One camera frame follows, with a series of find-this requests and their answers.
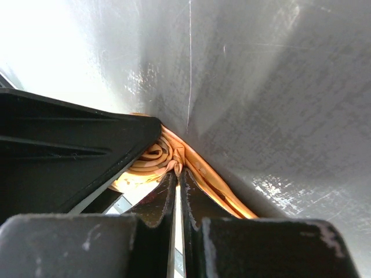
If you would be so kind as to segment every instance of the crumpled orange fabric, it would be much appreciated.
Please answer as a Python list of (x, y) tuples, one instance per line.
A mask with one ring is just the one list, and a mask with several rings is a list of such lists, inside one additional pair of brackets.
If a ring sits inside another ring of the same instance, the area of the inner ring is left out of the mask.
[(149, 147), (110, 188), (125, 193), (127, 186), (160, 181), (171, 170), (179, 177), (183, 165), (192, 171), (198, 186), (230, 214), (238, 218), (257, 218), (198, 153), (163, 125), (158, 142)]

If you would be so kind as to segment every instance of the fabric fold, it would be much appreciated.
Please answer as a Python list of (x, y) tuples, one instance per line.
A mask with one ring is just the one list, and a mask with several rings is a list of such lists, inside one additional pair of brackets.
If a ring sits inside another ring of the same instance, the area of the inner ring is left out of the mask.
[(257, 218), (198, 153), (163, 125), (158, 142), (149, 147), (110, 188), (125, 193), (129, 186), (160, 182), (171, 170), (179, 177), (183, 166), (191, 170), (198, 186), (230, 214), (238, 218)]

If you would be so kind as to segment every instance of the orange cloth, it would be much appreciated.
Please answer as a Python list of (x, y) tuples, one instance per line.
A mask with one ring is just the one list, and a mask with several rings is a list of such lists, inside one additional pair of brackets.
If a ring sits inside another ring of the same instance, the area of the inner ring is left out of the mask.
[(149, 147), (110, 188), (124, 193), (127, 186), (160, 181), (170, 170), (174, 170), (179, 177), (183, 165), (192, 171), (198, 186), (230, 214), (238, 218), (257, 218), (202, 157), (165, 126), (162, 126), (158, 142)]

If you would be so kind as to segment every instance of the gray metal surface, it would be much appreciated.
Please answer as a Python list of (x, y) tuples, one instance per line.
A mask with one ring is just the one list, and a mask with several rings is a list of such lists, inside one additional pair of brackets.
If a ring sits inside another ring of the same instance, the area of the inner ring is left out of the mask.
[(146, 112), (261, 215), (323, 218), (371, 277), (369, 1), (6, 1), (19, 89)]

